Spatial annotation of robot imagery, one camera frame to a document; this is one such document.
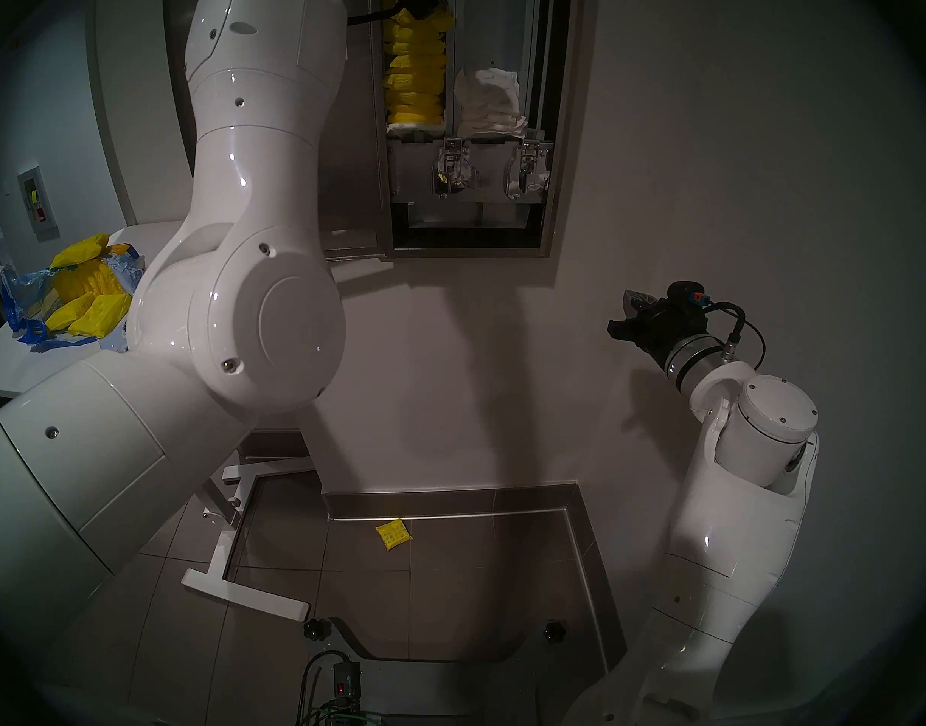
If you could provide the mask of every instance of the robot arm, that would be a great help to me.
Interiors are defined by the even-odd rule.
[[[130,351],[0,410],[0,630],[27,657],[259,415],[307,405],[334,376],[345,317],[319,244],[317,155],[347,22],[340,0],[199,0],[191,210],[137,289]]]
[[[708,334],[731,307],[729,339]],[[813,482],[819,413],[798,387],[734,356],[745,315],[704,287],[626,292],[609,334],[649,353],[702,421],[670,521],[652,608],[621,662],[564,723],[679,724],[707,716],[722,664],[792,554]]]

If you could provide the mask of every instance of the wall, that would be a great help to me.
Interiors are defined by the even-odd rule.
[[[177,123],[164,0],[96,0],[95,90],[133,223],[183,221],[193,179]]]
[[[0,53],[0,221],[20,273],[125,225],[90,96],[83,1],[47,0]],[[16,178],[33,166],[41,168],[60,232],[43,243]]]
[[[337,267],[345,357],[299,422],[330,491],[579,480],[634,636],[698,424],[604,327],[625,287],[701,280],[822,414],[792,563],[717,693],[789,707],[926,597],[926,87],[865,0],[588,10],[557,254]]]

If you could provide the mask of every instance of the yellow package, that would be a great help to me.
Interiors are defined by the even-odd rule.
[[[387,20],[383,35],[387,41],[402,41],[405,43],[419,43],[421,41],[439,41],[440,32],[432,25],[416,22],[412,25],[400,25],[395,20]]]
[[[446,67],[446,54],[431,56],[430,54],[398,54],[392,57],[389,67],[425,67],[442,69]]]
[[[416,93],[409,90],[387,90],[385,92],[385,104],[406,104],[415,105],[416,107],[443,108],[439,96],[433,95],[432,93]]]
[[[391,523],[386,523],[384,526],[377,526],[376,532],[383,537],[385,551],[387,552],[399,546],[399,544],[405,544],[413,539],[413,536],[410,536],[409,531],[406,529],[406,524],[399,518],[396,518]]]
[[[130,299],[129,293],[97,296],[86,314],[70,325],[70,335],[107,336],[130,309]]]
[[[88,239],[78,241],[76,244],[71,244],[53,258],[53,262],[50,263],[50,270],[55,267],[79,265],[81,262],[100,256],[103,247],[107,246],[107,241],[110,241],[108,233],[98,233]]]
[[[48,331],[54,333],[57,332],[57,330],[63,330],[68,327],[71,322],[79,320],[79,318],[86,314],[86,310],[90,308],[95,297],[96,294],[88,292],[74,299],[69,304],[64,304],[57,309],[46,319]]]
[[[388,108],[390,114],[422,114],[423,116],[443,116],[442,107],[408,107],[403,104],[392,105]]]
[[[440,8],[434,12],[431,16],[427,17],[425,20],[417,20],[406,10],[401,10],[398,12],[393,19],[400,25],[418,25],[423,23],[429,25],[430,27],[436,28],[440,33],[446,33],[447,30],[451,29],[455,20],[453,16],[446,10],[446,8]]]
[[[386,54],[428,54],[437,56],[446,51],[446,44],[442,41],[420,41],[419,43],[387,43]]]
[[[416,122],[421,124],[443,124],[442,114],[416,114],[411,111],[396,111],[389,114],[388,124],[409,124]]]
[[[123,293],[119,280],[99,258],[90,259],[74,270],[60,270],[53,276],[53,288],[64,304],[86,292],[101,294]]]
[[[412,90],[421,93],[440,93],[446,85],[446,77],[439,71],[414,71],[411,74],[387,74],[383,85],[392,90]]]

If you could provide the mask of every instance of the green cable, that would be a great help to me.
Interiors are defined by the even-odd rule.
[[[331,715],[335,718],[350,718],[355,721],[364,721],[365,723],[373,723],[375,726],[385,726],[382,721],[377,721],[374,718],[369,718],[365,715],[359,714],[341,714],[340,712],[330,712],[328,709],[323,709],[322,707],[316,707],[315,712],[322,712],[325,715]]]

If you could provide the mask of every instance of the floor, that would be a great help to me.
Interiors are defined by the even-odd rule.
[[[314,473],[264,479],[228,578],[340,617],[376,657],[499,659],[561,619],[587,655],[547,688],[543,723],[603,672],[563,511],[407,521],[413,540],[387,552],[377,522],[328,520],[320,489]],[[218,531],[191,498],[57,641],[42,678],[176,726],[290,726],[301,625],[180,584],[207,570]]]

